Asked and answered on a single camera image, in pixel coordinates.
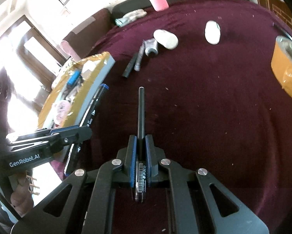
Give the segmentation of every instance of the triangular cutout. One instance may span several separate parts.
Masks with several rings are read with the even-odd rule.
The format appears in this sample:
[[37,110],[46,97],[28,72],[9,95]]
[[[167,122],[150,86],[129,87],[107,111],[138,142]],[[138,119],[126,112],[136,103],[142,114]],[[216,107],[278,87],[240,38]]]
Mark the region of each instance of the triangular cutout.
[[238,206],[226,197],[214,184],[210,185],[210,189],[222,217],[239,211]]
[[61,190],[51,201],[48,203],[43,211],[55,217],[60,217],[61,212],[64,209],[72,185],[67,185]]

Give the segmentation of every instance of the silver bolt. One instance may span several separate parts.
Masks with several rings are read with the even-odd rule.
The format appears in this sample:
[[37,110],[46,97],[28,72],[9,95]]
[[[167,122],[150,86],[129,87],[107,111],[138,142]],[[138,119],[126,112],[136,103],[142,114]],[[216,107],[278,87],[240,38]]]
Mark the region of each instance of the silver bolt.
[[162,160],[161,160],[161,163],[162,163],[163,165],[169,165],[169,164],[171,164],[171,161],[170,161],[169,159],[162,159]]
[[85,173],[85,172],[84,172],[84,170],[82,170],[82,169],[78,169],[78,170],[75,171],[75,175],[78,176],[78,177],[83,176],[84,173]]
[[120,159],[114,159],[114,160],[111,161],[111,163],[113,165],[121,165],[121,160]]
[[205,169],[205,168],[200,168],[198,170],[198,174],[202,175],[202,176],[205,176],[207,175],[208,171]]

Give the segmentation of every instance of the packing tape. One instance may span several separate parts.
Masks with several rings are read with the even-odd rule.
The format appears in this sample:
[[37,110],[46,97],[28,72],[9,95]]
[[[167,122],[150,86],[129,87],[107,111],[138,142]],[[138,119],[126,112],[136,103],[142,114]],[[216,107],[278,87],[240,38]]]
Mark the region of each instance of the packing tape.
[[292,41],[278,36],[271,67],[282,88],[292,97]]

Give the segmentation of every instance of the maroon tablecloth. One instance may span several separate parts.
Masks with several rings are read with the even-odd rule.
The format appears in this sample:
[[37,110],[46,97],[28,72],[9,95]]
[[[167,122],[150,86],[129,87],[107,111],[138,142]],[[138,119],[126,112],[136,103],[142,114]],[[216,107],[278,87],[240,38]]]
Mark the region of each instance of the maroon tablecloth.
[[[218,45],[207,43],[206,22],[221,28]],[[146,132],[166,156],[183,167],[206,168],[272,232],[292,207],[292,98],[270,62],[278,18],[244,0],[186,0],[112,29],[94,52],[109,51],[116,63],[110,87],[93,124],[83,167],[98,168],[136,134],[138,87],[146,92]],[[142,40],[156,29],[179,39],[160,48],[140,72],[121,74]],[[161,233],[167,229],[163,191],[151,190],[144,205],[117,192],[113,233]]]

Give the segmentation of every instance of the bed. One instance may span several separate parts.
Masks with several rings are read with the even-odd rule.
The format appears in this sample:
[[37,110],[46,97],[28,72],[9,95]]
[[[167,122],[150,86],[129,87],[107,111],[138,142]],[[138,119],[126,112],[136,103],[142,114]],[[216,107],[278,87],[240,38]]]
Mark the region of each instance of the bed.
[[[146,17],[114,27],[91,52],[108,51],[116,62],[104,81],[110,90],[81,167],[99,168],[127,146],[137,129],[138,87],[144,86],[146,132],[155,145],[184,168],[209,170],[274,233],[292,208],[292,98],[270,68],[281,34],[273,22],[292,31],[246,0],[183,0],[165,11],[146,11]],[[204,37],[209,20],[220,25],[218,45]],[[121,77],[156,29],[174,33],[178,47],[160,47],[158,56],[143,59],[140,72]],[[129,191],[117,192],[113,233],[133,233],[132,218],[139,233],[168,229],[164,191],[150,189],[147,196],[136,205]]]

